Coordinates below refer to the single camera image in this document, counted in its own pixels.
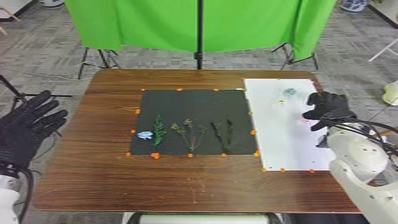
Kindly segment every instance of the metal stand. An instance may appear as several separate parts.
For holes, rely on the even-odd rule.
[[[378,56],[382,55],[382,53],[385,51],[389,51],[392,53],[392,55],[398,56],[398,53],[394,52],[394,50],[390,50],[390,47],[394,46],[396,43],[398,43],[398,38],[394,39],[394,41],[390,42],[390,44],[387,45],[387,47],[378,51],[376,55],[369,59],[369,62],[373,62],[373,60],[378,58]]]
[[[101,57],[101,60],[103,60],[103,66],[97,66],[97,65],[90,64],[90,63],[85,61],[85,59],[87,59],[87,54],[88,54],[88,50],[90,50],[90,49],[85,47],[85,49],[83,49],[81,64],[80,64],[80,69],[78,69],[78,79],[81,79],[83,67],[85,67],[87,65],[88,65],[88,66],[96,66],[96,67],[99,67],[101,69],[110,69],[110,68],[113,68],[113,67],[120,68],[120,66],[119,66],[119,64],[117,64],[117,62],[115,62],[115,59],[113,59],[113,57],[110,56],[110,53],[113,53],[113,55],[117,55],[115,51],[113,51],[113,50],[101,50],[101,49],[97,50],[97,54],[99,54],[99,57]],[[113,65],[111,65],[111,66],[108,65],[108,62],[106,62],[106,60],[104,60],[103,51],[104,51],[104,53],[106,53],[106,55],[108,55],[108,58],[110,58],[110,60],[111,60],[111,62],[113,62]]]
[[[289,51],[289,54],[287,54],[286,44],[287,43],[282,43],[277,46],[277,48],[271,50],[271,53],[273,53],[279,49],[282,49],[284,55],[286,55],[286,61],[284,61],[282,67],[280,67],[280,71],[284,70],[286,65],[293,65],[295,63],[305,61],[307,59],[312,59],[314,69],[318,70],[319,69],[319,66],[318,66],[318,61],[316,61],[314,53],[312,53],[312,55],[307,58],[303,58],[302,60],[295,61],[295,59],[291,58],[291,56],[293,56],[293,50]]]
[[[10,111],[16,109],[16,104],[21,102],[26,102],[26,96],[37,96],[39,94],[26,94],[21,93],[16,90],[16,87],[12,86],[12,84],[8,83],[8,80],[5,79],[5,77],[0,75],[0,82],[3,83],[5,88],[8,89],[8,91],[14,93],[14,99],[12,99],[12,106],[10,106]],[[51,95],[51,97],[71,97],[71,95]]]
[[[197,70],[202,70],[202,5],[204,0],[197,0],[197,52],[193,53]]]

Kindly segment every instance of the wooden table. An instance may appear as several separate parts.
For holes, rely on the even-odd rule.
[[[243,78],[300,78],[318,83],[309,72],[97,72],[33,195],[39,209],[358,212],[328,172],[263,173],[252,155],[161,156],[159,160],[124,155],[142,88],[232,89],[243,87]]]

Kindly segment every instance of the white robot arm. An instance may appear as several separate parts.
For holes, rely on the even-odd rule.
[[[19,179],[0,175],[0,220],[1,224],[17,224],[14,203],[19,198]]]
[[[387,167],[387,154],[366,136],[332,127],[326,144],[335,153],[330,174],[371,224],[398,224],[398,183],[367,183]]]

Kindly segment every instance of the green leaf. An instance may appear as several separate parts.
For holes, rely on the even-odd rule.
[[[156,148],[159,143],[163,142],[163,137],[167,135],[165,124],[163,124],[159,115],[158,115],[156,121],[154,121],[152,134],[154,134],[152,148]]]

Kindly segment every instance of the blue object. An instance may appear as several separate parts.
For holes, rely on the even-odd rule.
[[[284,97],[289,98],[296,94],[296,90],[289,88],[284,90],[282,94],[284,94]]]
[[[152,139],[152,132],[151,131],[142,131],[138,134],[136,134],[138,138],[147,140],[147,139]]]
[[[367,5],[366,0],[342,0],[341,9],[346,12],[357,13],[364,10],[366,5]]]

